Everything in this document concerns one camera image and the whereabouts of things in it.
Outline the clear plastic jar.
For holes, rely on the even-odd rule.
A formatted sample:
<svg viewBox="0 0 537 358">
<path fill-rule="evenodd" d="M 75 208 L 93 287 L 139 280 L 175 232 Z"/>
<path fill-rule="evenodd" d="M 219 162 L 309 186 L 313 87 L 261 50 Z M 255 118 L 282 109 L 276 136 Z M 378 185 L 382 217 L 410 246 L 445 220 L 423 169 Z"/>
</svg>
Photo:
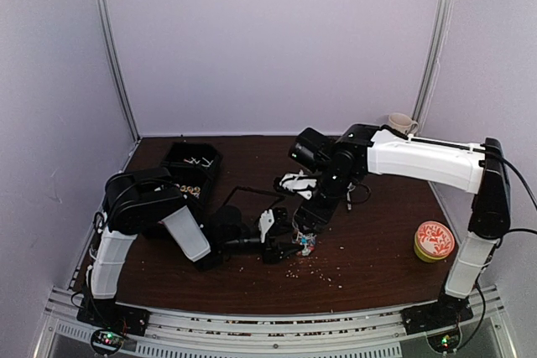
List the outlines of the clear plastic jar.
<svg viewBox="0 0 537 358">
<path fill-rule="evenodd" d="M 292 241 L 298 247 L 298 257 L 308 257 L 316 247 L 317 234 L 314 231 L 294 229 Z"/>
</svg>

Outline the black three-compartment candy bin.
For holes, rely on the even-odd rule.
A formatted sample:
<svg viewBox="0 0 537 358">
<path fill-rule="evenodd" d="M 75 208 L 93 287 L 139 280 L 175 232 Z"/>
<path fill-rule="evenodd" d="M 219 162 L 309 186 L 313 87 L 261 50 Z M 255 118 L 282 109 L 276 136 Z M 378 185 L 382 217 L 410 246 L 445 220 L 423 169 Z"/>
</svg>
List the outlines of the black three-compartment candy bin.
<svg viewBox="0 0 537 358">
<path fill-rule="evenodd" d="M 189 157 L 205 157 L 213 159 L 214 163 L 210 168 L 204 169 L 184 163 L 183 159 Z M 222 154 L 209 143 L 176 142 L 169 147 L 160 163 L 160 166 L 169 172 L 166 182 L 201 187 L 199 198 L 188 195 L 190 212 L 200 227 L 203 227 L 204 210 L 211 197 L 222 160 Z"/>
</svg>

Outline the metal scoop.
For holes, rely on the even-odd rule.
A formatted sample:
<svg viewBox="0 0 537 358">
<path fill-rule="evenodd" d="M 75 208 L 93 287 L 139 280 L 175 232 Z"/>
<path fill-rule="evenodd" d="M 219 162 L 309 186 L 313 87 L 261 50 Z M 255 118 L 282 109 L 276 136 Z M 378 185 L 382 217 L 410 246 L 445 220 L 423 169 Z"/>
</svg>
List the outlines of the metal scoop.
<svg viewBox="0 0 537 358">
<path fill-rule="evenodd" d="M 354 190 L 354 187 L 352 184 L 349 185 L 347 192 L 346 192 L 346 205 L 347 205 L 347 212 L 352 211 L 352 191 Z"/>
</svg>

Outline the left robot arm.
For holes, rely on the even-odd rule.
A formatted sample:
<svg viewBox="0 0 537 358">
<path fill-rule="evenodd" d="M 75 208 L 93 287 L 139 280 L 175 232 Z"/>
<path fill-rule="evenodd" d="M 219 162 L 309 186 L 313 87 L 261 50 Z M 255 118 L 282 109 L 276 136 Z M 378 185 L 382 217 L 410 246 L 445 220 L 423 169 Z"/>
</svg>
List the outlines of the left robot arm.
<svg viewBox="0 0 537 358">
<path fill-rule="evenodd" d="M 162 230 L 200 271 L 222 264 L 233 253 L 257 253 L 263 263 L 276 264 L 303 250 L 299 242 L 281 242 L 293 227 L 287 210 L 271 205 L 247 226 L 241 211 L 223 202 L 207 221 L 196 216 L 202 192 L 180 182 L 168 169 L 145 169 L 115 174 L 105 185 L 105 198 L 94 226 L 96 245 L 86 270 L 85 298 L 88 314 L 103 328 L 121 318 L 113 304 L 117 282 L 131 245 L 138 235 Z"/>
</svg>

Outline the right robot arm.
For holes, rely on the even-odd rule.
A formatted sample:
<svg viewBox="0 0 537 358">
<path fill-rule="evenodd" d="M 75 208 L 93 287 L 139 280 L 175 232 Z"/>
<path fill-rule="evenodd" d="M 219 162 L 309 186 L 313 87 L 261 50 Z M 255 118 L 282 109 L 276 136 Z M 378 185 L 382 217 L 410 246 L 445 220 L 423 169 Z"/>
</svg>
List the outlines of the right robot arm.
<svg viewBox="0 0 537 358">
<path fill-rule="evenodd" d="M 442 298 L 430 307 L 430 318 L 441 326 L 462 312 L 462 300 L 511 227 L 510 183 L 501 144 L 494 138 L 452 143 L 360 123 L 333 138 L 307 127 L 289 157 L 302 170 L 277 183 L 302 197 L 295 223 L 305 234 L 319 233 L 350 186 L 368 175 L 443 184 L 472 195 L 467 235 L 444 281 Z"/>
</svg>

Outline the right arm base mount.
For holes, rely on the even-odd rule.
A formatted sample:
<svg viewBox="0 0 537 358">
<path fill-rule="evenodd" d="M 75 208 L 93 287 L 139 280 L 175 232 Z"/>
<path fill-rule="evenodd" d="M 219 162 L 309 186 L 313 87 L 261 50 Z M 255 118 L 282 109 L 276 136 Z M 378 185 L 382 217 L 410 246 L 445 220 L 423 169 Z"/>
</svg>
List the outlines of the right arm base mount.
<svg viewBox="0 0 537 358">
<path fill-rule="evenodd" d="M 437 354 L 455 354 L 464 346 L 461 323 L 474 317 L 469 298 L 441 292 L 432 303 L 413 305 L 400 311 L 407 335 L 424 333 L 428 346 Z"/>
</svg>

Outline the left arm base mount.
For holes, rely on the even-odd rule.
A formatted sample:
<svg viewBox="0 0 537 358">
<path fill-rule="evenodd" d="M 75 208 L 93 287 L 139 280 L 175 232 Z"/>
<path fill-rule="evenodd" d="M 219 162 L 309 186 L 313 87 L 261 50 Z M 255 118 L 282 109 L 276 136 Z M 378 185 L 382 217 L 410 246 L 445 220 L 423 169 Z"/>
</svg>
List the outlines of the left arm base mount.
<svg viewBox="0 0 537 358">
<path fill-rule="evenodd" d="M 70 302 L 77 308 L 76 319 L 95 327 L 89 343 L 98 356 L 115 355 L 133 336 L 146 333 L 150 317 L 147 309 L 118 304 L 115 298 L 96 299 L 88 286 L 74 292 Z"/>
</svg>

